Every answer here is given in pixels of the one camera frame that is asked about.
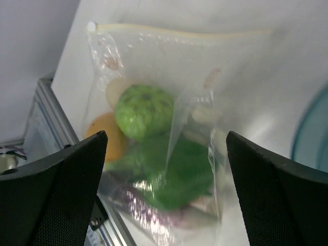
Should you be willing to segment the green custard apple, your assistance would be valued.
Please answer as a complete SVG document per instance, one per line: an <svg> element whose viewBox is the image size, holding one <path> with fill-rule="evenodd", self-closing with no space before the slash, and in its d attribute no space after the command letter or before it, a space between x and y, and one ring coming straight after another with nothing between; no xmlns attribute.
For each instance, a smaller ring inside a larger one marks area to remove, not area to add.
<svg viewBox="0 0 328 246"><path fill-rule="evenodd" d="M173 111L173 98L161 87L132 85L120 96L114 113L125 136L144 140L168 131Z"/></svg>

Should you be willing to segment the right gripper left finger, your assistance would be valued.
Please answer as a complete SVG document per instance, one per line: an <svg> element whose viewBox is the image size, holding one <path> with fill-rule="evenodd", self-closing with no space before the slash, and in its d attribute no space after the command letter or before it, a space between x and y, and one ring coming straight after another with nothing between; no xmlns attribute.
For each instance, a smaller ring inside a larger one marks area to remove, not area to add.
<svg viewBox="0 0 328 246"><path fill-rule="evenodd" d="M1 174L1 245L83 245L105 161L104 131Z"/></svg>

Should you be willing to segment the purple eggplant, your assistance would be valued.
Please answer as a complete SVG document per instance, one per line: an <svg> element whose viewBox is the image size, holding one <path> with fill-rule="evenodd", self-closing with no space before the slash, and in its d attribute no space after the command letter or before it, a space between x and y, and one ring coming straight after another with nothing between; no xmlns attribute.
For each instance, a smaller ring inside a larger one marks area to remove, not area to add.
<svg viewBox="0 0 328 246"><path fill-rule="evenodd" d="M149 205L134 187L111 174L102 173L99 192L113 208L129 215L143 226L181 229L191 229L194 226L191 207L173 211L157 209Z"/></svg>

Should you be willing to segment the clear zip top bag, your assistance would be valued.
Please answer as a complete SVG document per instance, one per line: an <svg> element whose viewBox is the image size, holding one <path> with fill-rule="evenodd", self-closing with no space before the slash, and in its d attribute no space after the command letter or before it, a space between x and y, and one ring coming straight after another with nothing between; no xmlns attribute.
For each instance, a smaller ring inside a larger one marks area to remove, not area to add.
<svg viewBox="0 0 328 246"><path fill-rule="evenodd" d="M270 43L271 32L203 34L137 24L101 25L95 22L87 24L87 32L95 75L82 125L84 135L94 119L108 112L114 113L106 99L106 88L111 80L124 77L132 80L133 85L161 87L173 98L171 127L155 135L169 137L168 156L177 140L184 137L208 147L218 163L209 192L184 206L193 210L194 226L191 229L144 226L119 211L128 224L140 230L136 243L218 245L229 180L225 142L230 126L230 91L239 81L249 81L252 66L263 57ZM135 144L148 139L126 138L128 148L124 154Z"/></svg>

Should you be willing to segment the white egg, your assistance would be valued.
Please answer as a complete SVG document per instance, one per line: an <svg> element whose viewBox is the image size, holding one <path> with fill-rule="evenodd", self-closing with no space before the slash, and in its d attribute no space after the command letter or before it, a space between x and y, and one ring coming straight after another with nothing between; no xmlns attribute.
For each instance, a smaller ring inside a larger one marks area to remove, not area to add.
<svg viewBox="0 0 328 246"><path fill-rule="evenodd" d="M117 77L109 82L106 88L106 99L112 110L115 110L122 93L133 84L132 80L124 77Z"/></svg>

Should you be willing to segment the green bell pepper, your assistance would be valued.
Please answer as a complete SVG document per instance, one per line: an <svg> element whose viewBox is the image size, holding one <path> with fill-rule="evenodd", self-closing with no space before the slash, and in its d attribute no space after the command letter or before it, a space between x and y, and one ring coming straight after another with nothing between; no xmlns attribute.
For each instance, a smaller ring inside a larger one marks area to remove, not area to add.
<svg viewBox="0 0 328 246"><path fill-rule="evenodd" d="M148 138L132 146L104 171L130 184L151 206L176 210L207 194L214 183L218 163L209 148L180 137L167 155L169 137Z"/></svg>

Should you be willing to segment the orange mango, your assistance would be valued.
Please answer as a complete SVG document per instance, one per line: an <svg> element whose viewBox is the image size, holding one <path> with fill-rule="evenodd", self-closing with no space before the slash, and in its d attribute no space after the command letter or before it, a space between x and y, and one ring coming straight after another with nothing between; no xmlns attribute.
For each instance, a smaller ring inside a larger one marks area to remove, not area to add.
<svg viewBox="0 0 328 246"><path fill-rule="evenodd" d="M128 139L118 127L113 112L102 114L94 119L87 128L85 137L99 131L105 131L108 142L105 161L114 161L121 158L128 148Z"/></svg>

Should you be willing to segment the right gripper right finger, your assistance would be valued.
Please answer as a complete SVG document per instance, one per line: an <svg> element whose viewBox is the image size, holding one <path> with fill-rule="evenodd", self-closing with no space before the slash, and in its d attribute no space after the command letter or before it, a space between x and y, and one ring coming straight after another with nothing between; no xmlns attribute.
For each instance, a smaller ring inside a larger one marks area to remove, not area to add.
<svg viewBox="0 0 328 246"><path fill-rule="evenodd" d="M327 245L327 173L235 132L226 144L250 245Z"/></svg>

